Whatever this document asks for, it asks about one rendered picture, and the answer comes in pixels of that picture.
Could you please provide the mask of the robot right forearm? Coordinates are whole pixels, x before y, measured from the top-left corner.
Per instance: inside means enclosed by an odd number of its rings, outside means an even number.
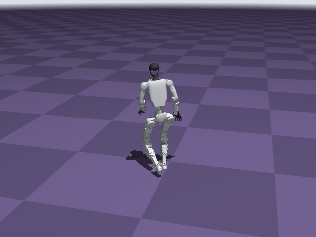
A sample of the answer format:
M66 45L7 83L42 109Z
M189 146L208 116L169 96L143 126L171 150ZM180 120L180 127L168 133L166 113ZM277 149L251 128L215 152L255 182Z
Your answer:
M179 99L175 102L173 102L173 110L174 110L174 115L177 115L178 111L179 111Z

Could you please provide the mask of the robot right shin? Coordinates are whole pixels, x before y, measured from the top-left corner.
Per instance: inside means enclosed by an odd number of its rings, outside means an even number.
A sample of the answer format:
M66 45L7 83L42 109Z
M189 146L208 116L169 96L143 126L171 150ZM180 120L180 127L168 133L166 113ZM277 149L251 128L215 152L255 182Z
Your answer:
M167 156L167 151L168 151L168 137L166 136L166 143L161 143L160 142L160 153L162 156L162 166L164 166L164 164L166 165L166 156Z

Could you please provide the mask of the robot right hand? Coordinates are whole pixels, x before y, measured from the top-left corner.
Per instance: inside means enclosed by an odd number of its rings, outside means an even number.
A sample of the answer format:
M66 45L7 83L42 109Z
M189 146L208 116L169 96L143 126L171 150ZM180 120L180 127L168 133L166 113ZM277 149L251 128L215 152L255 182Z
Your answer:
M181 122L182 118L181 118L181 115L179 114L179 112L177 113L177 115L173 115L173 116L175 116L175 120L177 118L177 121L179 120Z

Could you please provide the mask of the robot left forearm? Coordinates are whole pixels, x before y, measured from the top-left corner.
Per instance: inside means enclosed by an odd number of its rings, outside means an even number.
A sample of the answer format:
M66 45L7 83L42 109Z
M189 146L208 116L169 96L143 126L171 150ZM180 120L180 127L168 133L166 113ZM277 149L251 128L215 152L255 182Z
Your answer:
M140 104L139 104L139 107L140 107L140 109L141 109L142 111L146 112L147 109L146 109L145 105L140 105Z

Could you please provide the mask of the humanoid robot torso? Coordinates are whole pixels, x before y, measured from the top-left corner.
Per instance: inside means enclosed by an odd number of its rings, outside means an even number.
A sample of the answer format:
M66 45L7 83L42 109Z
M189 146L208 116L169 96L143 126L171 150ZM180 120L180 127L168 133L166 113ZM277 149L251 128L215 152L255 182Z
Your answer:
M152 79L151 79L152 80ZM149 100L153 107L155 107L156 112L154 112L154 117L157 123L163 123L167 121L167 115L162 106L165 106L167 101L167 86L165 79L161 78L156 81L148 82L148 94Z

